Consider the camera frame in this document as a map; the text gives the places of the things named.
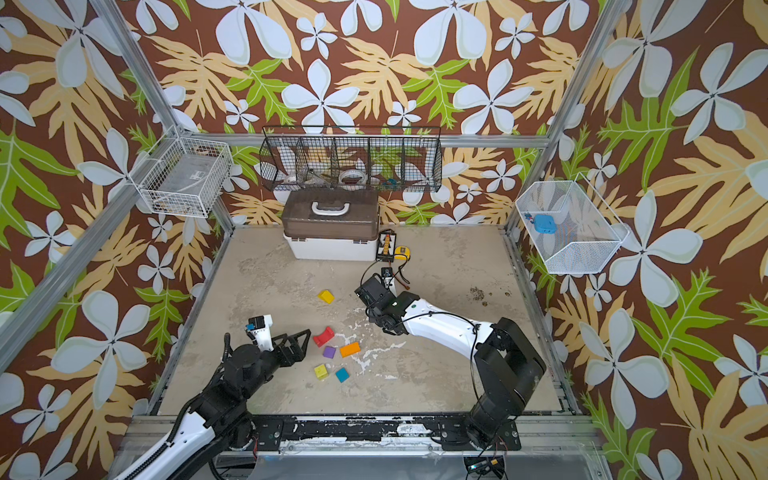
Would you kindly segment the yellow triangular wood block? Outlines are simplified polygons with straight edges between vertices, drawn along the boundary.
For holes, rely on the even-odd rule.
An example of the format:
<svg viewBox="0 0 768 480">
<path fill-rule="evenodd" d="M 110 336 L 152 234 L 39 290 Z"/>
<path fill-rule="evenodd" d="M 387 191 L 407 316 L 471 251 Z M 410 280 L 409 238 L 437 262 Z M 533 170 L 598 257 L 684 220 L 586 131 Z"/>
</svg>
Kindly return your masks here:
<svg viewBox="0 0 768 480">
<path fill-rule="evenodd" d="M 318 298 L 326 304 L 332 304 L 335 297 L 329 290 L 323 290 L 318 294 Z"/>
</svg>

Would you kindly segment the teal cube wood block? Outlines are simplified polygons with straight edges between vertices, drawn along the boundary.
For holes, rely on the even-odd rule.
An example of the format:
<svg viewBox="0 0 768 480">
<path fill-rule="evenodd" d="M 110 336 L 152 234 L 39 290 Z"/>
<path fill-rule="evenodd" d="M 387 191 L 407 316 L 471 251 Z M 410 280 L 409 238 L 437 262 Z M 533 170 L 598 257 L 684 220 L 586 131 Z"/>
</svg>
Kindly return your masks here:
<svg viewBox="0 0 768 480">
<path fill-rule="evenodd" d="M 350 374 L 345 368 L 341 368 L 338 371 L 336 371 L 335 376 L 340 383 L 344 383 L 346 380 L 350 378 Z"/>
</svg>

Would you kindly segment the orange rectangular wood block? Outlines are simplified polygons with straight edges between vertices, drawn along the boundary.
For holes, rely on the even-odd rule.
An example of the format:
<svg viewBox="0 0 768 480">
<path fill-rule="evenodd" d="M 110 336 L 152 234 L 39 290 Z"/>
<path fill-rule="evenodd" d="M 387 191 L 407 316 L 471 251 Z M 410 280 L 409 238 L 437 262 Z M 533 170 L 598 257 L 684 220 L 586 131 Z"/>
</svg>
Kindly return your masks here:
<svg viewBox="0 0 768 480">
<path fill-rule="evenodd" d="M 339 352 L 342 358 L 346 358 L 351 355 L 357 354 L 360 351 L 361 351 L 361 347 L 358 342 L 353 342 L 351 344 L 344 345 L 339 349 Z"/>
</svg>

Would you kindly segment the red arch wood block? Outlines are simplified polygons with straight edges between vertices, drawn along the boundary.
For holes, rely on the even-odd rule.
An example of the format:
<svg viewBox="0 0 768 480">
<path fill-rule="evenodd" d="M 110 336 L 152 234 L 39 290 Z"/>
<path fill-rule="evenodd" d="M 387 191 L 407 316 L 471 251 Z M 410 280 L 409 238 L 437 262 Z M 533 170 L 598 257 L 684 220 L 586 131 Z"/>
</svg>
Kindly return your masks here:
<svg viewBox="0 0 768 480">
<path fill-rule="evenodd" d="M 335 336 L 335 331 L 331 327 L 326 327 L 319 334 L 313 336 L 313 342 L 318 348 L 326 345 Z"/>
</svg>

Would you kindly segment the white storage box brown lid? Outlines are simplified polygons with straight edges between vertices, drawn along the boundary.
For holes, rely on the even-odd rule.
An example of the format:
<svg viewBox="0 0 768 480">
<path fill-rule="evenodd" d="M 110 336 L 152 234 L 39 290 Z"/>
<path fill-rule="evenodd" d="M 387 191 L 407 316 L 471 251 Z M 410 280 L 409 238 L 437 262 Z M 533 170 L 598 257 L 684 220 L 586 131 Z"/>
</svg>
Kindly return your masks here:
<svg viewBox="0 0 768 480">
<path fill-rule="evenodd" d="M 379 234 L 378 194 L 367 189 L 298 190 L 287 199 L 282 225 L 298 260 L 371 262 Z"/>
</svg>

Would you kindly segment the yellow tape measure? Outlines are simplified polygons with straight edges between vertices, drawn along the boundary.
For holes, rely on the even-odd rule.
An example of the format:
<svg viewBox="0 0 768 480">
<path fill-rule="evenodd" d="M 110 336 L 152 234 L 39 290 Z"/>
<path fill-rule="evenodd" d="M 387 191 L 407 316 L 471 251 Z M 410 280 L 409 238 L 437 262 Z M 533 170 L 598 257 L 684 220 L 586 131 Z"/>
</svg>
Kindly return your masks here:
<svg viewBox="0 0 768 480">
<path fill-rule="evenodd" d="M 404 245 L 397 246 L 394 251 L 394 259 L 399 261 L 409 261 L 411 258 L 410 248 Z"/>
</svg>

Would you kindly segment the blue small device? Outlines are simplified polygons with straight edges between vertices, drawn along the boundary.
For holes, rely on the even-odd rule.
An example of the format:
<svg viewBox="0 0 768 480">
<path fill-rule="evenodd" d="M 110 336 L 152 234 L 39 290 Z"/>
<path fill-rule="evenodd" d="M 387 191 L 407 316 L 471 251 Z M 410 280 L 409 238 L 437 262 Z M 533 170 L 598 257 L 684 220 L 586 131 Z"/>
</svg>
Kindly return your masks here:
<svg viewBox="0 0 768 480">
<path fill-rule="evenodd" d="M 537 214 L 533 219 L 533 226 L 540 234 L 555 234 L 557 231 L 557 225 L 551 215 Z"/>
</svg>

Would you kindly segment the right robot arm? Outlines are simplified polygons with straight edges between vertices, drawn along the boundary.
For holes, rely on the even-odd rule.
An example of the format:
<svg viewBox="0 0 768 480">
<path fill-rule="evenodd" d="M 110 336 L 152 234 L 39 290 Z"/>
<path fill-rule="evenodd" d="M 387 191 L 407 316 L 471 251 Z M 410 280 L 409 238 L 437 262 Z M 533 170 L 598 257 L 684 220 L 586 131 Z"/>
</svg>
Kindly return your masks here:
<svg viewBox="0 0 768 480">
<path fill-rule="evenodd" d="M 356 290 L 368 320 L 389 335 L 426 338 L 466 357 L 474 386 L 483 393 L 465 416 L 465 441 L 483 448 L 521 415 L 546 373 L 543 358 L 513 320 L 495 323 L 441 310 L 420 296 L 394 295 L 385 281 L 371 276 Z"/>
</svg>

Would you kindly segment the lime cube block front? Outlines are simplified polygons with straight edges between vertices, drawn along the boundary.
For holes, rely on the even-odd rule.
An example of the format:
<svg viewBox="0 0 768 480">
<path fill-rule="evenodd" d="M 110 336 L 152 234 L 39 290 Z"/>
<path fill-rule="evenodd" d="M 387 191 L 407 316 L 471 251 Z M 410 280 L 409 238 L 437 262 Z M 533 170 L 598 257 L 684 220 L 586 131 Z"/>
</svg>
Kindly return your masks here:
<svg viewBox="0 0 768 480">
<path fill-rule="evenodd" d="M 323 380 L 329 376 L 328 369 L 324 364 L 316 366 L 314 368 L 314 374 L 318 380 Z"/>
</svg>

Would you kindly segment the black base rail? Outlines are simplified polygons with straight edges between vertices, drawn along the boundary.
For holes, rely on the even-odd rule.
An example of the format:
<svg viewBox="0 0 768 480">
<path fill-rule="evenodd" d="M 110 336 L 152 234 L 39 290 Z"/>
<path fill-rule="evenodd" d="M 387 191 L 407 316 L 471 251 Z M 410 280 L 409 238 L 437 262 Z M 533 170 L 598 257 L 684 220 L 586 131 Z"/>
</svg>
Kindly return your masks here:
<svg viewBox="0 0 768 480">
<path fill-rule="evenodd" d="M 443 451 L 470 451 L 501 446 L 521 449 L 513 419 L 500 425 L 475 426 L 464 412 L 415 414 L 254 415 L 257 450 L 285 452 L 298 444 L 344 447 L 438 447 Z"/>
</svg>

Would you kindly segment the aluminium frame post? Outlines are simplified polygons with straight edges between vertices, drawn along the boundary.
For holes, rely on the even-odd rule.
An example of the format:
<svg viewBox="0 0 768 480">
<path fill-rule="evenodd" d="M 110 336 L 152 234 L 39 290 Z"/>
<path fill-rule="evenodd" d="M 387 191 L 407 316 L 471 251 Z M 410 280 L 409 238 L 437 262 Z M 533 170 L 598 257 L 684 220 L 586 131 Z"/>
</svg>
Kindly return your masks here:
<svg viewBox="0 0 768 480">
<path fill-rule="evenodd" d="M 632 6 L 632 1 L 607 1 L 603 12 L 599 15 L 595 29 L 591 34 L 584 52 L 575 68 L 574 75 L 568 84 L 560 108 L 553 117 L 552 124 L 547 129 L 546 136 L 512 136 L 510 147 L 535 148 L 538 154 L 533 161 L 520 193 L 524 193 L 535 181 L 540 179 L 552 155 L 556 154 L 560 136 L 565 131 L 566 121 L 576 106 L 580 103 L 591 75 L 598 69 L 599 58 L 619 23 L 620 17 Z"/>
</svg>

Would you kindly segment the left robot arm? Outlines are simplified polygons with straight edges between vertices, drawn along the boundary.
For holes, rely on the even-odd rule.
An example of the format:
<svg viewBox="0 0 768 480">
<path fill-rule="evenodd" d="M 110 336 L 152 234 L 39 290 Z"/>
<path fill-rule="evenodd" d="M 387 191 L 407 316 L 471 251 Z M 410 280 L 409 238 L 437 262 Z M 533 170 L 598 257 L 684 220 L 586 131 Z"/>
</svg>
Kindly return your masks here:
<svg viewBox="0 0 768 480">
<path fill-rule="evenodd" d="M 234 348 L 225 335 L 222 359 L 208 384 L 184 404 L 170 431 L 117 477 L 189 479 L 224 451 L 247 446 L 254 419 L 248 400 L 278 369 L 302 362 L 310 340 L 305 329 L 273 337 L 272 348 L 263 350 L 256 343 Z"/>
</svg>

